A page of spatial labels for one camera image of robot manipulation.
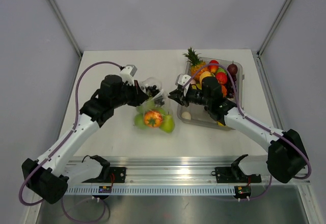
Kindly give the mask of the clear zip top bag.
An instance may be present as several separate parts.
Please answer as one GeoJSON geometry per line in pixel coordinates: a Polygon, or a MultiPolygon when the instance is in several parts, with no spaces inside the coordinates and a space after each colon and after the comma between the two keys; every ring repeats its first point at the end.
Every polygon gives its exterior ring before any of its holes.
{"type": "Polygon", "coordinates": [[[150,77],[140,83],[141,89],[149,98],[136,107],[133,124],[138,129],[159,129],[172,133],[175,129],[173,111],[160,80],[150,77]]]}

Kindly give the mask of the orange toy persimmon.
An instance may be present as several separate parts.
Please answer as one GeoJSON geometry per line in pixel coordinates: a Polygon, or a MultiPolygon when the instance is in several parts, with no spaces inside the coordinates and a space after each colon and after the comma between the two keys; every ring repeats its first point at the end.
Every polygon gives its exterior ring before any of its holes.
{"type": "Polygon", "coordinates": [[[163,115],[155,110],[150,110],[144,114],[144,123],[148,127],[157,128],[163,122],[163,115]]]}

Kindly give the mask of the green toy pear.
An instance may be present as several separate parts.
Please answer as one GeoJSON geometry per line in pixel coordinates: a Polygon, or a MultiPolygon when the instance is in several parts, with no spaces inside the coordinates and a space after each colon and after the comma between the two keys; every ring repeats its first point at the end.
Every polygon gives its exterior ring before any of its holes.
{"type": "Polygon", "coordinates": [[[162,124],[160,125],[160,130],[166,133],[172,133],[175,129],[175,122],[172,115],[166,115],[162,124]]]}

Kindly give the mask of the green toy cabbage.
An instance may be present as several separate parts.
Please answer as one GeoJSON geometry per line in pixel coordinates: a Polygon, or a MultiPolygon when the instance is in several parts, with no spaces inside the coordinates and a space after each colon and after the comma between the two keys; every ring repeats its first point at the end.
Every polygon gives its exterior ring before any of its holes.
{"type": "Polygon", "coordinates": [[[159,106],[158,104],[155,104],[154,101],[148,101],[144,102],[142,105],[137,106],[136,110],[138,113],[145,114],[149,111],[157,111],[161,113],[162,115],[166,115],[167,112],[164,110],[162,106],[159,106]]]}

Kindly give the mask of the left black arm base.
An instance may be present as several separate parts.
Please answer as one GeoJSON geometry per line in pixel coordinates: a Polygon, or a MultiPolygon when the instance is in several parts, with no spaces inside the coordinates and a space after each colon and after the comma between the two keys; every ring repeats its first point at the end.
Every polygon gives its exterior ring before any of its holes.
{"type": "Polygon", "coordinates": [[[126,167],[110,166],[106,170],[102,170],[96,178],[88,179],[84,183],[124,183],[126,178],[126,167]]]}

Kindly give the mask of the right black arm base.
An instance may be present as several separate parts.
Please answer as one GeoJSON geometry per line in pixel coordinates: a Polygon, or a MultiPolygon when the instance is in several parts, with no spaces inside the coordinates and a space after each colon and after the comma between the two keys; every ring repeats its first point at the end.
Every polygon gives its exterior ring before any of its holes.
{"type": "Polygon", "coordinates": [[[246,175],[239,167],[243,159],[248,157],[248,154],[241,155],[234,160],[229,166],[217,166],[211,172],[211,175],[216,178],[217,183],[261,183],[261,175],[251,174],[246,175]]]}

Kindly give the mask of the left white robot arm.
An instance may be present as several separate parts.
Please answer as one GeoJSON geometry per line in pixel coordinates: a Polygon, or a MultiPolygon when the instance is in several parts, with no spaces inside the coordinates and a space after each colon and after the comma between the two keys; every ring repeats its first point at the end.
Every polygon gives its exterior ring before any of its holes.
{"type": "Polygon", "coordinates": [[[77,111],[70,131],[36,160],[22,164],[23,187],[27,187],[49,204],[58,202],[68,187],[90,179],[105,182],[111,178],[110,163],[94,155],[85,163],[72,168],[66,165],[85,141],[124,106],[139,106],[149,99],[146,85],[124,81],[118,75],[107,75],[91,98],[77,111]]]}

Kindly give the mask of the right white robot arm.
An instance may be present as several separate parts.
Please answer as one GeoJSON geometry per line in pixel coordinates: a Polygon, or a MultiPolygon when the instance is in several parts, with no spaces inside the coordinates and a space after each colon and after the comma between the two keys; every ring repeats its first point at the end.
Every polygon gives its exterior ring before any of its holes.
{"type": "Polygon", "coordinates": [[[243,181],[250,175],[270,175],[281,183],[288,183],[293,178],[310,177],[311,164],[295,130],[283,131],[249,117],[237,102],[223,96],[222,86],[213,77],[204,78],[200,90],[191,88],[189,83],[190,77],[181,75],[176,82],[177,89],[168,97],[181,106],[205,107],[212,119],[241,132],[267,152],[260,156],[244,154],[233,161],[231,175],[234,180],[243,181]]]}

